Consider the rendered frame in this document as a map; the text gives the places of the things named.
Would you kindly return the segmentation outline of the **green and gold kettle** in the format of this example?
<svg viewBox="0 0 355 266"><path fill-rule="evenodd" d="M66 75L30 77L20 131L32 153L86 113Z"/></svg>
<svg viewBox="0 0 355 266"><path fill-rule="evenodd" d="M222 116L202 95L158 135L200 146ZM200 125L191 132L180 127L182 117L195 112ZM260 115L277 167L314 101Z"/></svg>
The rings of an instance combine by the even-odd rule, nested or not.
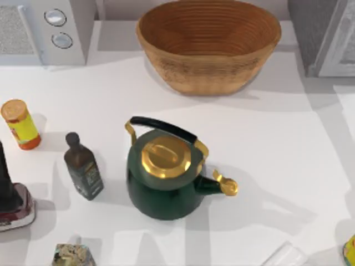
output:
<svg viewBox="0 0 355 266"><path fill-rule="evenodd" d="M126 185L133 205L158 220L183 218L202 203L205 196L235 196L235 180L213 171L203 175L209 149L198 137L158 119L133 116L125 124L131 136Z"/></svg>

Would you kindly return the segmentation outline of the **brown woven basket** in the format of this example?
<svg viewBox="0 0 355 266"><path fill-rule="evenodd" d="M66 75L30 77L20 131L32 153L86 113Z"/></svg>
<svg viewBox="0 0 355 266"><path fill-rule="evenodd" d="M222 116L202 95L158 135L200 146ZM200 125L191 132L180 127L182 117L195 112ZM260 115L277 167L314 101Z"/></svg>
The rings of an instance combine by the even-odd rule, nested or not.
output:
<svg viewBox="0 0 355 266"><path fill-rule="evenodd" d="M172 89L216 96L237 92L259 73L281 25L269 11L237 0L175 0L146 12L136 34Z"/></svg>

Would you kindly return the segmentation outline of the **dark olive oil bottle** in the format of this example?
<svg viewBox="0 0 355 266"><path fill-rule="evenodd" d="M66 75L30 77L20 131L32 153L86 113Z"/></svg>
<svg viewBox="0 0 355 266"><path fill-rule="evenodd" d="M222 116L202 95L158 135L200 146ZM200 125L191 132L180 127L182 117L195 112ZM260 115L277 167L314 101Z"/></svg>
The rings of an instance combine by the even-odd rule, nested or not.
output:
<svg viewBox="0 0 355 266"><path fill-rule="evenodd" d="M69 149L64 160L75 189L86 200L93 200L104 188L97 161L90 149L81 144L76 132L65 136Z"/></svg>

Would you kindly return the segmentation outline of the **round microwave knob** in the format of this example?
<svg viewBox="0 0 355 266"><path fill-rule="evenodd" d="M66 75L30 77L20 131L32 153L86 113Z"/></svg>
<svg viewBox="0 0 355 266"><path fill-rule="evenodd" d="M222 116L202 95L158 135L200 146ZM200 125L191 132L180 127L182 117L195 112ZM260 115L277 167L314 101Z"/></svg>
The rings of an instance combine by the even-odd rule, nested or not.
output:
<svg viewBox="0 0 355 266"><path fill-rule="evenodd" d="M59 49L69 49L73 45L71 36L64 32L53 34L51 41Z"/></svg>
<svg viewBox="0 0 355 266"><path fill-rule="evenodd" d="M44 19L48 24L54 27L61 27L67 22L66 15L59 9L45 11Z"/></svg>

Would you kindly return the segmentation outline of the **yellow and orange canister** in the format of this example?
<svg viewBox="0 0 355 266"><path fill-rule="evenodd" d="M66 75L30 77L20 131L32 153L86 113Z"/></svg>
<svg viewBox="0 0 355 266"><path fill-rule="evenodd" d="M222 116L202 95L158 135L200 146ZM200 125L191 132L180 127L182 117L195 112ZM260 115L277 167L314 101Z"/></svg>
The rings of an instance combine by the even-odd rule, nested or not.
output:
<svg viewBox="0 0 355 266"><path fill-rule="evenodd" d="M1 107L1 115L22 150L32 150L40 144L40 133L23 100L5 102Z"/></svg>

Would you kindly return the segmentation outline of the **mottled green brown carton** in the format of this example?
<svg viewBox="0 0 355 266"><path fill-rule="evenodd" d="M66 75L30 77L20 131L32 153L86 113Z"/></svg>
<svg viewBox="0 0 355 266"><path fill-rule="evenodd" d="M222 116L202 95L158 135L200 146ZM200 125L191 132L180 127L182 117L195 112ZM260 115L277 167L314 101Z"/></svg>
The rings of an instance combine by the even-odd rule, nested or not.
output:
<svg viewBox="0 0 355 266"><path fill-rule="evenodd" d="M81 244L57 244L51 266L97 266L90 249Z"/></svg>

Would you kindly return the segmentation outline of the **clear plastic wrapper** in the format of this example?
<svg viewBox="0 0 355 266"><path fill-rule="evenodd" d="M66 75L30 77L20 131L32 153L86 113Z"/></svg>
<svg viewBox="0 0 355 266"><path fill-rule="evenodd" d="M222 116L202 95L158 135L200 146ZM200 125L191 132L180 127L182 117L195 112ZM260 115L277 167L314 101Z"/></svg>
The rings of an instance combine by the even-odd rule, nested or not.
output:
<svg viewBox="0 0 355 266"><path fill-rule="evenodd" d="M303 266L308 257L290 242L284 242L261 266Z"/></svg>

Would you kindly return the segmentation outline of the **pale microwave oven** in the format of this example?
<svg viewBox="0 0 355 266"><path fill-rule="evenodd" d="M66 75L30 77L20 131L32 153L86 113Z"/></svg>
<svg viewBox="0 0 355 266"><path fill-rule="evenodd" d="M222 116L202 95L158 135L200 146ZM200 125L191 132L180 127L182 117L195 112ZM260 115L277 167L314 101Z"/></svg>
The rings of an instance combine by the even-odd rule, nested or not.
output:
<svg viewBox="0 0 355 266"><path fill-rule="evenodd" d="M45 21L52 9L66 15L65 25ZM85 65L97 12L95 0L0 0L0 66ZM71 36L69 49L53 45L60 32Z"/></svg>

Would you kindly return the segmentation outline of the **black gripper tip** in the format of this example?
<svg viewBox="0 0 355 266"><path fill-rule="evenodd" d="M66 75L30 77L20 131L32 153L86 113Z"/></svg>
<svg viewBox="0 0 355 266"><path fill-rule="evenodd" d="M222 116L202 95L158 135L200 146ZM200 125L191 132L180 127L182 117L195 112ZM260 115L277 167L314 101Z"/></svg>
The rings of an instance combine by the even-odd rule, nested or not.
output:
<svg viewBox="0 0 355 266"><path fill-rule="evenodd" d="M6 157L0 141L0 213L13 213L23 200L11 181L6 164Z"/></svg>

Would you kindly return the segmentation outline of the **yellow and green round object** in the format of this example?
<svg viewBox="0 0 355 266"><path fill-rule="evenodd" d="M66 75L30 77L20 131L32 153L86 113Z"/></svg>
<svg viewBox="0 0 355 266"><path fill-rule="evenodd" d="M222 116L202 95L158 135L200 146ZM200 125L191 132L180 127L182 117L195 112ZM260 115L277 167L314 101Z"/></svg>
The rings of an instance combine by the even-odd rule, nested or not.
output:
<svg viewBox="0 0 355 266"><path fill-rule="evenodd" d="M343 258L347 266L355 266L355 235L344 244Z"/></svg>

